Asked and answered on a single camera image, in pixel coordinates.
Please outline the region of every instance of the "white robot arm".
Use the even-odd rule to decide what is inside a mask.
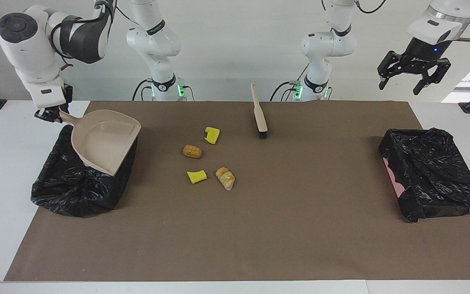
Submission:
[[[355,7],[354,0],[329,0],[326,22],[331,31],[311,33],[302,40],[302,52],[308,57],[310,68],[302,80],[302,94],[293,101],[321,99],[332,68],[326,58],[346,56],[355,50],[357,39],[351,31],[351,14]]]
[[[144,59],[151,72],[155,100],[185,100],[183,80],[173,72],[168,57],[181,51],[179,37],[162,19],[157,0],[131,0],[134,19],[140,26],[126,34],[128,45]]]
[[[457,40],[470,24],[470,0],[433,0],[427,10],[407,29],[413,36],[403,54],[388,52],[377,68],[380,89],[390,78],[401,73],[421,74],[413,94],[430,84],[438,84],[451,66],[441,58],[452,41]],[[429,69],[437,67],[429,75]]]
[[[86,63],[104,57],[114,15],[112,3],[97,0],[90,20],[40,5],[0,19],[0,46],[34,104],[42,109],[36,116],[55,121],[57,106],[67,103],[54,51]]]

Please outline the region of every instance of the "brush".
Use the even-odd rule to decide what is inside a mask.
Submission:
[[[251,93],[253,95],[253,105],[254,105],[253,111],[255,112],[255,121],[257,122],[259,138],[266,139],[267,138],[266,119],[264,119],[264,113],[262,112],[262,108],[259,104],[259,95],[257,93],[257,86],[255,85],[255,83],[251,84]]]

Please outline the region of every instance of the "sponge piece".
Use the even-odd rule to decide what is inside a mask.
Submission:
[[[190,177],[190,181],[192,181],[192,184],[201,182],[202,180],[205,180],[208,178],[204,171],[198,171],[198,172],[187,171],[187,173],[188,173],[188,177]]]
[[[219,139],[220,129],[207,127],[204,132],[207,132],[207,136],[204,138],[208,143],[215,145],[217,143],[217,139]]]

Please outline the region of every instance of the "wooden brush handle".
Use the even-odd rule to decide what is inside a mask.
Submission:
[[[264,113],[262,112],[262,108],[259,104],[259,94],[257,93],[257,86],[254,83],[251,84],[251,93],[253,95],[253,105],[255,106],[255,120],[257,122],[259,132],[267,132],[266,119],[264,119]]]
[[[254,82],[251,84],[251,95],[253,95],[253,103],[259,104],[259,93],[257,93],[257,86]]]

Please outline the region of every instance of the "beige dustpan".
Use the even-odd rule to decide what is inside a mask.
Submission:
[[[73,125],[72,146],[84,165],[115,175],[141,128],[140,123],[112,110],[92,111],[81,118],[59,112]]]

